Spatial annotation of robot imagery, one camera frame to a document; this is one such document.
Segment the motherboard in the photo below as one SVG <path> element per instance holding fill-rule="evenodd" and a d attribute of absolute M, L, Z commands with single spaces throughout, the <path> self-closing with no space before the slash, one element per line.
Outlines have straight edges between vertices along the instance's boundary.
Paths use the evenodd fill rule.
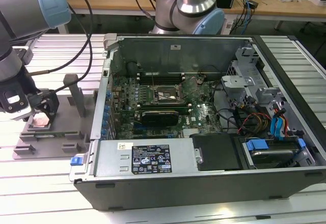
<path fill-rule="evenodd" d="M 115 139 L 184 138 L 221 132 L 212 103 L 216 83 L 202 75 L 113 75 Z"/>

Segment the circuit board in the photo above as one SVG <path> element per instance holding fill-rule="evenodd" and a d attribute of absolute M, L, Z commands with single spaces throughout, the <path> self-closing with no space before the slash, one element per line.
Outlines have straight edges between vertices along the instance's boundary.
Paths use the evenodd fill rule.
<path fill-rule="evenodd" d="M 117 121 L 116 139 L 183 138 L 195 133 L 221 132 L 210 102 L 211 82 L 185 75 L 179 84 L 142 84 L 137 78 L 115 76 L 113 99 Z M 145 116 L 168 114 L 155 124 Z"/>

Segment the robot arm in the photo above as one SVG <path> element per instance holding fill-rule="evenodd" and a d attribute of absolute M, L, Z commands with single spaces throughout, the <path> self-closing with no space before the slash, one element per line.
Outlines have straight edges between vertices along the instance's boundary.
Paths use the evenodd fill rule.
<path fill-rule="evenodd" d="M 0 0 L 0 105 L 13 119 L 33 114 L 34 107 L 50 115 L 59 104 L 55 96 L 40 103 L 40 90 L 10 41 L 55 29 L 70 19 L 66 0 Z"/>
<path fill-rule="evenodd" d="M 154 34 L 215 35 L 224 23 L 216 0 L 156 0 Z"/>

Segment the light blue robot joint cap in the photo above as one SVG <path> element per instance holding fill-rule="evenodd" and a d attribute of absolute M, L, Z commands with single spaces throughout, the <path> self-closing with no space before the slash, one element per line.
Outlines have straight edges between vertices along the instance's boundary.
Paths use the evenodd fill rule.
<path fill-rule="evenodd" d="M 51 29 L 71 20 L 66 0 L 38 0 L 44 19 Z"/>
<path fill-rule="evenodd" d="M 224 23 L 224 12 L 222 9 L 215 8 L 205 16 L 195 28 L 195 35 L 216 35 Z"/>

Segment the power supply label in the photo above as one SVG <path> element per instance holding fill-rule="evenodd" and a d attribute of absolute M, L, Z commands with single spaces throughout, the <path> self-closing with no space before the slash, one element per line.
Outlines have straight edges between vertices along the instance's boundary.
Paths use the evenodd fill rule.
<path fill-rule="evenodd" d="M 169 145 L 133 146 L 131 166 L 135 175 L 171 173 Z"/>

